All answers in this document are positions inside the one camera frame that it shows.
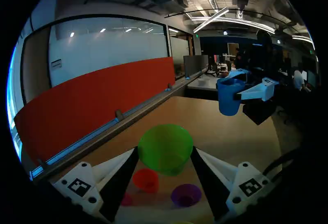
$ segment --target office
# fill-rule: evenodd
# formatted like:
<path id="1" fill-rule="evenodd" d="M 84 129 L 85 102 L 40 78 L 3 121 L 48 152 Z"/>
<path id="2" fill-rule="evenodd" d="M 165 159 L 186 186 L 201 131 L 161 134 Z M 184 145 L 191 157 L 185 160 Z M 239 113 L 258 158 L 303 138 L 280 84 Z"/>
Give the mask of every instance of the office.
<path id="1" fill-rule="evenodd" d="M 260 44 L 259 29 L 269 31 L 282 63 L 290 58 L 290 67 L 306 65 L 305 79 L 310 71 L 316 88 L 320 75 L 314 45 L 296 13 L 284 16 L 285 1 L 41 0 L 18 39 L 9 77 L 9 123 L 26 170 L 33 178 L 46 177 L 47 165 L 54 169 L 65 158 L 76 160 L 74 155 L 86 147 L 92 147 L 85 154 L 88 160 L 78 160 L 98 165 L 136 146 L 151 127 L 173 123 L 188 130 L 206 153 L 235 166 L 249 161 L 263 171 L 282 155 L 285 128 L 280 132 L 274 117 L 257 125 L 242 105 L 235 116 L 224 116 L 217 101 L 186 98 L 185 92 L 195 81 L 206 85 L 204 76 L 212 78 L 203 74 L 207 64 L 215 84 L 217 70 L 229 69 L 213 69 L 210 57 L 235 65 L 236 48 Z M 271 15 L 266 14 L 272 5 Z M 223 15 L 194 31 L 225 7 Z M 189 64 L 196 67 L 190 71 Z M 231 143 L 218 145 L 218 138 Z M 241 138 L 266 143 L 248 147 Z M 117 151 L 103 153 L 111 151 L 104 150 L 107 146 Z"/>

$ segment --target cubicle partition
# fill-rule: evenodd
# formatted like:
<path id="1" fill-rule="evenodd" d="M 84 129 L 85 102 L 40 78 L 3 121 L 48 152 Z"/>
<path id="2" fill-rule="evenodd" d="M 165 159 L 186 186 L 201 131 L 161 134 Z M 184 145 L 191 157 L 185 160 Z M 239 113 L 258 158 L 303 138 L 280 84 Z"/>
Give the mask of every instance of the cubicle partition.
<path id="1" fill-rule="evenodd" d="M 184 70 L 186 78 L 190 77 L 194 73 L 202 71 L 202 69 L 206 68 L 208 64 L 208 56 L 207 55 L 196 55 L 196 56 L 184 56 Z"/>
<path id="2" fill-rule="evenodd" d="M 14 121 L 32 160 L 46 162 L 97 128 L 175 83 L 172 57 L 120 64 L 61 83 L 27 103 Z"/>

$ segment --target orange cup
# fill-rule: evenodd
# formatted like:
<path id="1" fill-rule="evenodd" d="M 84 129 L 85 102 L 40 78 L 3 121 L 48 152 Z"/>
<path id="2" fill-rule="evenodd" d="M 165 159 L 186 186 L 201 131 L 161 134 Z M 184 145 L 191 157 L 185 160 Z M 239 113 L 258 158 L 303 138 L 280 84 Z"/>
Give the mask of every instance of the orange cup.
<path id="1" fill-rule="evenodd" d="M 155 193 L 159 188 L 158 175 L 151 169 L 141 169 L 133 176 L 133 183 L 141 190 Z"/>

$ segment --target person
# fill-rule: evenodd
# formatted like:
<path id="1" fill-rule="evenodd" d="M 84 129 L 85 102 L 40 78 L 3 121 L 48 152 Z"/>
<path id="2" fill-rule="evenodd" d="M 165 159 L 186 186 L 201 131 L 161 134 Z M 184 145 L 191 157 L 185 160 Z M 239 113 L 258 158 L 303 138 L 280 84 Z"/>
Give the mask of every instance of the person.
<path id="1" fill-rule="evenodd" d="M 302 63 L 298 63 L 298 68 L 294 72 L 294 87 L 299 91 L 305 90 L 306 92 L 310 92 L 310 90 L 304 85 L 302 72 L 303 65 Z"/>
<path id="2" fill-rule="evenodd" d="M 237 48 L 236 50 L 238 51 L 238 53 L 236 54 L 234 64 L 235 64 L 236 69 L 241 69 L 241 68 L 244 67 L 243 59 L 242 59 L 242 53 L 240 52 L 239 48 Z"/>

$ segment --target fluorescent light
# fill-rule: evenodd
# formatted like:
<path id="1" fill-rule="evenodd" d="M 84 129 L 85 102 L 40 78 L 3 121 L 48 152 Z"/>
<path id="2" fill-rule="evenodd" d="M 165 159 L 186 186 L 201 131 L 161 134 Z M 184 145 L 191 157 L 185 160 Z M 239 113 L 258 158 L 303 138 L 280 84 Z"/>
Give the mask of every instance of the fluorescent light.
<path id="1" fill-rule="evenodd" d="M 179 32 L 179 31 L 174 30 L 174 29 L 172 29 L 172 28 L 169 28 L 169 30 L 172 31 L 172 32 Z"/>
<path id="2" fill-rule="evenodd" d="M 139 28 L 139 27 L 112 27 L 112 29 L 126 29 L 126 28 L 136 28 L 139 31 L 141 30 L 141 28 Z"/>
<path id="3" fill-rule="evenodd" d="M 209 17 L 208 16 L 200 16 L 200 17 L 192 17 L 192 21 L 206 21 Z M 246 21 L 246 20 L 239 20 L 239 19 L 232 19 L 232 18 L 216 18 L 215 21 L 220 22 L 231 22 L 231 23 L 237 23 L 237 24 L 243 24 L 250 27 L 256 27 L 258 29 L 262 29 L 264 31 L 267 31 L 269 33 L 275 34 L 274 29 L 272 27 L 269 27 L 265 24 L 252 22 L 252 21 Z"/>
<path id="4" fill-rule="evenodd" d="M 149 32 L 151 32 L 151 31 L 153 31 L 154 29 L 150 29 L 150 30 L 148 30 L 148 31 L 146 31 L 145 33 L 149 33 Z"/>
<path id="5" fill-rule="evenodd" d="M 229 9 L 227 7 L 224 7 L 223 9 L 221 9 L 220 11 L 218 11 L 217 13 L 215 13 L 213 16 L 211 16 L 209 19 L 207 19 L 206 21 L 204 21 L 202 24 L 200 24 L 198 27 L 196 27 L 195 30 L 194 30 L 194 33 L 198 32 L 204 26 L 210 24 L 212 21 L 216 20 L 218 17 L 224 15 L 228 11 L 229 11 Z"/>
<path id="6" fill-rule="evenodd" d="M 302 40 L 302 41 L 306 41 L 306 42 L 309 42 L 313 45 L 313 49 L 315 50 L 314 48 L 314 44 L 313 44 L 313 41 L 311 40 L 311 38 L 309 37 L 305 37 L 305 36 L 299 36 L 299 35 L 292 35 L 292 38 L 293 39 L 297 39 L 297 40 Z"/>
<path id="7" fill-rule="evenodd" d="M 296 36 L 296 35 L 293 35 L 292 38 L 293 39 L 303 40 L 303 41 L 312 43 L 312 40 L 310 38 L 308 38 L 308 37 L 305 37 L 305 36 Z"/>

